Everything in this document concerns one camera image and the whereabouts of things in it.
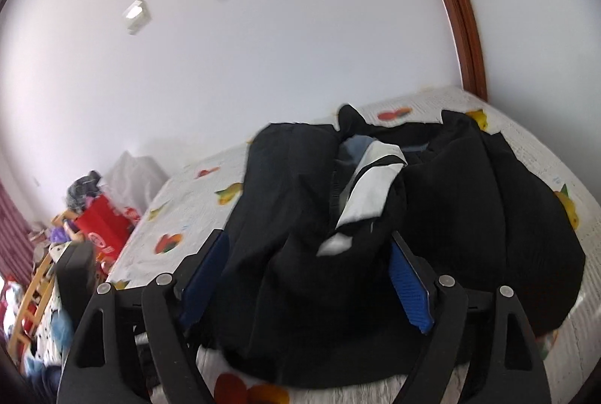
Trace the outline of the red paper shopping bag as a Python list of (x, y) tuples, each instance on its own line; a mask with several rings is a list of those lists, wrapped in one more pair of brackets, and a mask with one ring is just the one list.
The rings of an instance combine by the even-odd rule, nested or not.
[(129, 218), (117, 210), (107, 196), (96, 197), (76, 218), (76, 226), (93, 243), (97, 261), (114, 264), (133, 232)]

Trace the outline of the black white blue jacket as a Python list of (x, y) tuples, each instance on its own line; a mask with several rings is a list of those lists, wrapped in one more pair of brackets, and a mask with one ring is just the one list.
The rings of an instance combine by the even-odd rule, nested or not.
[(586, 257), (557, 195), (464, 113), (397, 127), (273, 123), (225, 225), (203, 347), (264, 381), (323, 389), (406, 374), (424, 335), (389, 276), (393, 239), (467, 289), (515, 289), (536, 336), (561, 326)]

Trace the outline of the white wall light switch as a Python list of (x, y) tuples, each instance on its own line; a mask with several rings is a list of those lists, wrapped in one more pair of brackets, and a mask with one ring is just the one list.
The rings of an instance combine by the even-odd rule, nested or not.
[(151, 14), (144, 0), (135, 0), (122, 15), (124, 25), (130, 35), (136, 35), (151, 20)]

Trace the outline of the grey plaid cloth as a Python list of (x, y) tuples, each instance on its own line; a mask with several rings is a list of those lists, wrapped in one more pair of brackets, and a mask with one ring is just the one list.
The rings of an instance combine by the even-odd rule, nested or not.
[(69, 210), (76, 214), (82, 214), (87, 210), (89, 200), (94, 200), (102, 194), (100, 181), (100, 174), (96, 170), (91, 170), (69, 186), (66, 192), (66, 205)]

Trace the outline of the white Miniso plastic bag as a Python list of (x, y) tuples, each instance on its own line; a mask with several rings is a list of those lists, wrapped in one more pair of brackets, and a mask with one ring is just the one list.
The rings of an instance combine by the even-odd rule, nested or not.
[(168, 175), (152, 157), (136, 157), (124, 151), (101, 176), (100, 190), (122, 215), (136, 224), (167, 180)]

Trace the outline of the wooden bedside table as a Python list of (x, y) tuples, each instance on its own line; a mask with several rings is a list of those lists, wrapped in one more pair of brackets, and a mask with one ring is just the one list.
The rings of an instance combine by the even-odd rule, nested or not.
[(68, 216), (67, 212), (59, 214), (48, 227), (30, 235), (33, 242), (32, 279), (21, 298), (6, 347), (21, 372), (26, 369), (28, 358), (52, 363), (62, 357), (52, 333), (52, 316), (57, 314), (60, 305), (55, 267), (71, 242)]

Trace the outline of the fruit print bed sheet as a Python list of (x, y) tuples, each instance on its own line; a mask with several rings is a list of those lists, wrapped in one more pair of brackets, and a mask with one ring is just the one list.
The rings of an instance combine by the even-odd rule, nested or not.
[[(444, 109), (481, 109), (491, 133), (501, 133), (533, 173), (552, 190), (565, 187), (578, 214), (577, 236), (587, 257), (575, 306), (555, 335), (545, 338), (545, 368), (555, 403), (568, 403), (590, 378), (600, 359), (600, 206), (582, 181), (525, 127), (475, 96), (456, 87), (433, 89), (359, 107), (375, 123), (380, 113), (408, 107), (410, 121), (434, 122)], [(197, 252), (212, 230), (221, 228), (236, 200), (217, 193), (242, 181), (246, 147), (238, 146), (174, 174), (153, 199), (111, 269), (108, 280), (119, 289), (148, 284), (173, 272)]]

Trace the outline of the dark red curtain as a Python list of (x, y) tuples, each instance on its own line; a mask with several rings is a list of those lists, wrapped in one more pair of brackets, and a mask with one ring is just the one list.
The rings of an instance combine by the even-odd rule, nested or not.
[(1, 275), (13, 276), (23, 286), (30, 284), (33, 269), (33, 244), (30, 225), (17, 210), (6, 189), (0, 185)]

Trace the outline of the brown wooden door frame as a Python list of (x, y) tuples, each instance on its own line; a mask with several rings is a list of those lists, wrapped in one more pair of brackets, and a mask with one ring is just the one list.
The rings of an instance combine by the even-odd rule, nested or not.
[(461, 85), (483, 101), (488, 100), (484, 54), (471, 0), (442, 0), (458, 55)]

